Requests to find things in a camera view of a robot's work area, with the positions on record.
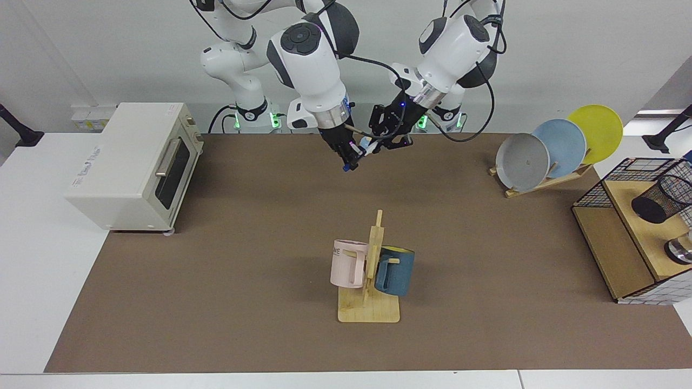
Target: power outlet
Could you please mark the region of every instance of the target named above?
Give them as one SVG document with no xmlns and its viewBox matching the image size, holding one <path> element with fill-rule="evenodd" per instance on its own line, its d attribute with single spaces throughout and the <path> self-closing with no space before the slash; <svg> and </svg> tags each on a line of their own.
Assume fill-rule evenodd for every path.
<svg viewBox="0 0 692 389">
<path fill-rule="evenodd" d="M 116 112 L 115 105 L 98 105 L 96 107 L 72 106 L 72 122 L 84 132 L 101 132 Z"/>
</svg>

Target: wooden mug holder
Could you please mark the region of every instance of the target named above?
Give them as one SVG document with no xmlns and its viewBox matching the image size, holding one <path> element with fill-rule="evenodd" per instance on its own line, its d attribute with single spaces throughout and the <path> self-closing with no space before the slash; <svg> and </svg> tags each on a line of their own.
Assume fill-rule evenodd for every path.
<svg viewBox="0 0 692 389">
<path fill-rule="evenodd" d="M 590 152 L 591 152 L 591 149 L 586 150 L 586 154 L 585 154 L 584 157 L 586 157 L 587 155 L 589 155 Z M 550 169 L 548 169 L 548 174 L 550 174 L 550 172 L 552 172 L 553 169 L 555 169 L 555 166 L 556 166 L 556 165 L 557 165 L 557 162 L 553 162 L 553 164 L 550 166 Z M 572 181 L 572 180 L 581 178 L 584 174 L 586 174 L 586 173 L 587 173 L 589 170 L 591 170 L 593 167 L 594 167 L 594 165 L 593 165 L 592 163 L 590 163 L 590 164 L 582 163 L 575 171 L 573 171 L 572 173 L 570 173 L 570 174 L 568 174 L 568 175 L 566 175 L 566 176 L 563 176 L 563 177 L 560 177 L 560 178 L 557 178 L 557 179 L 549 179 L 549 178 L 546 177 L 546 178 L 543 180 L 542 183 L 540 183 L 540 184 L 539 184 L 538 186 L 536 186 L 534 189 L 528 190 L 528 191 L 526 191 L 526 192 L 519 192 L 519 191 L 517 191 L 515 188 L 509 188 L 508 190 L 505 190 L 505 191 L 504 191 L 504 196 L 505 196 L 506 198 L 510 199 L 510 198 L 512 198 L 512 197 L 517 197 L 517 196 L 520 196 L 520 195 L 523 195 L 523 194 L 526 194 L 526 193 L 531 193 L 531 192 L 535 192 L 535 191 L 537 191 L 537 190 L 542 190 L 542 189 L 545 189 L 545 188 L 550 188 L 551 186 L 555 186 L 555 185 L 558 185 L 558 184 L 560 184 L 560 183 L 565 183 L 565 182 L 568 182 L 568 181 Z M 492 168 L 490 168 L 490 169 L 488 170 L 488 173 L 489 173 L 491 176 L 497 176 L 497 175 L 498 175 L 498 168 L 497 168 L 497 166 L 493 166 Z"/>
<path fill-rule="evenodd" d="M 375 273 L 384 234 L 382 210 L 378 210 L 375 225 L 370 228 L 363 287 L 339 287 L 338 319 L 342 323 L 397 323 L 401 319 L 399 297 L 375 289 Z"/>
</svg>

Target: mug handle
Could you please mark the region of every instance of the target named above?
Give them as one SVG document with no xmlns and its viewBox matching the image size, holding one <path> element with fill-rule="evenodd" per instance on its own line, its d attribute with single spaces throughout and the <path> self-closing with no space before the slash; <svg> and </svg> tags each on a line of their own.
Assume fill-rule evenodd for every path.
<svg viewBox="0 0 692 389">
<path fill-rule="evenodd" d="M 358 263 L 363 262 L 365 260 L 365 253 L 363 253 L 361 251 L 353 251 L 353 250 L 348 250 L 348 251 L 356 254 L 355 260 L 351 261 L 351 271 L 349 272 L 351 284 L 355 284 L 356 283 L 356 275 L 358 275 L 358 266 L 357 265 L 358 265 Z"/>
<path fill-rule="evenodd" d="M 384 274 L 385 274 L 385 280 L 384 280 L 384 282 L 382 282 L 382 289 L 384 289 L 384 292 L 386 292 L 387 289 L 389 289 L 389 288 L 388 288 L 388 285 L 389 285 L 389 277 L 388 277 L 388 274 L 389 274 L 389 273 L 387 273 L 387 267 L 389 266 L 390 263 L 392 263 L 392 264 L 398 264 L 398 263 L 401 263 L 401 261 L 400 261 L 398 258 L 395 258 L 395 257 L 394 257 L 393 255 L 391 255 L 391 254 L 382 254 L 382 255 L 380 255 L 380 269 L 381 269 L 382 272 L 384 272 Z"/>
</svg>

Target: pink mug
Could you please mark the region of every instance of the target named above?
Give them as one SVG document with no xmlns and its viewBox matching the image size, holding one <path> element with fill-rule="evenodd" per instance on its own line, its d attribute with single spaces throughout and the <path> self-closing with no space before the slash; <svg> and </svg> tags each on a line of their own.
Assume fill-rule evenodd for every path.
<svg viewBox="0 0 692 389">
<path fill-rule="evenodd" d="M 335 240 L 331 257 L 331 283 L 342 288 L 363 287 L 366 255 L 366 243 Z"/>
</svg>

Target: black mesh pen holder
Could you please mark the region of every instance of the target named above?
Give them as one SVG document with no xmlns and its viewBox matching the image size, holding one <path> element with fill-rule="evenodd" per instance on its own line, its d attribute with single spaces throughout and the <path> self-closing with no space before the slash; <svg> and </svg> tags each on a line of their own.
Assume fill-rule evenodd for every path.
<svg viewBox="0 0 692 389">
<path fill-rule="evenodd" d="M 692 183 L 665 174 L 646 192 L 632 200 L 632 209 L 642 219 L 660 224 L 692 206 Z"/>
</svg>

